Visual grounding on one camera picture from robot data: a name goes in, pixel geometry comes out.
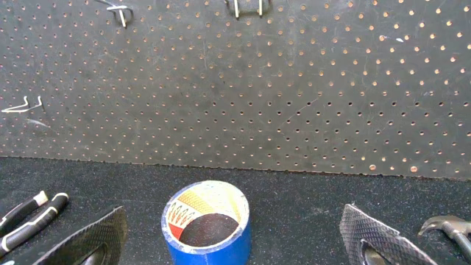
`blue tape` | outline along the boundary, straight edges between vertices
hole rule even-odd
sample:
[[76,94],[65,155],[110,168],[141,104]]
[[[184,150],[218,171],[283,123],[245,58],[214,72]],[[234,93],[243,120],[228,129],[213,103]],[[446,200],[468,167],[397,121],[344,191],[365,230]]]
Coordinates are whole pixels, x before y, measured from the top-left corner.
[[187,191],[192,186],[200,183],[194,183],[177,192],[169,201],[162,215],[162,231],[169,247],[171,258],[175,265],[244,265],[247,263],[251,248],[250,238],[250,219],[248,216],[245,227],[238,226],[236,231],[224,241],[223,244],[216,244],[209,247],[192,247],[178,241],[171,234],[170,227],[167,224],[166,215],[172,202],[178,198],[181,193]]

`blue tape roll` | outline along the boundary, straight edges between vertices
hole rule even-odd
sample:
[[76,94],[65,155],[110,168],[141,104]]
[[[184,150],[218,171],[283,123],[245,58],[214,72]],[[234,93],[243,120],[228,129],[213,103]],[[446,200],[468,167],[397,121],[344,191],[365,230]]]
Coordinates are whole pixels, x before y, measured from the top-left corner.
[[[238,227],[225,240],[208,247],[192,247],[178,240],[186,225],[208,213],[230,216]],[[175,265],[243,265],[249,259],[249,203],[229,183],[207,180],[178,191],[163,210],[161,224]]]

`black speckled countertop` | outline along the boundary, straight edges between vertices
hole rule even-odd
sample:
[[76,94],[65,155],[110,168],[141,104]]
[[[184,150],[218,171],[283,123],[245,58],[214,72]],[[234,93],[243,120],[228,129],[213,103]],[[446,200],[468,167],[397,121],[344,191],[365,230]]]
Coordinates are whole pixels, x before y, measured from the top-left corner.
[[417,231],[434,215],[471,219],[471,182],[0,158],[0,215],[40,190],[71,198],[57,219],[9,256],[119,204],[126,208],[129,228],[121,264],[171,264],[160,215],[175,192],[201,180],[232,183],[247,196],[249,264],[348,264],[339,222],[344,205],[352,202],[439,264],[464,264],[443,233],[417,238]]

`hammer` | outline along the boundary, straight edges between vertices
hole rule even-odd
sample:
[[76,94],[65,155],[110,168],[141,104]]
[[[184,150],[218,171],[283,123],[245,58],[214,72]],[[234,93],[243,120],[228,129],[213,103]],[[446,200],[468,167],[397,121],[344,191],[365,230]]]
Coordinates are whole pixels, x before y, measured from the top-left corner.
[[458,244],[463,256],[471,263],[471,242],[467,238],[467,234],[471,233],[471,222],[464,221],[456,216],[435,216],[425,221],[419,231],[419,236],[432,229],[443,230],[450,239]]

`hammer head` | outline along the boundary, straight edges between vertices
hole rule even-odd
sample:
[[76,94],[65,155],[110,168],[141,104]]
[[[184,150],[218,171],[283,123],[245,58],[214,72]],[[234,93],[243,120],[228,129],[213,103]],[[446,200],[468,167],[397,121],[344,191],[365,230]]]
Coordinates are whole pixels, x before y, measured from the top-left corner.
[[419,236],[432,229],[443,230],[449,238],[453,239],[453,236],[457,233],[464,235],[471,233],[471,222],[464,221],[456,216],[435,216],[425,221],[419,231]]

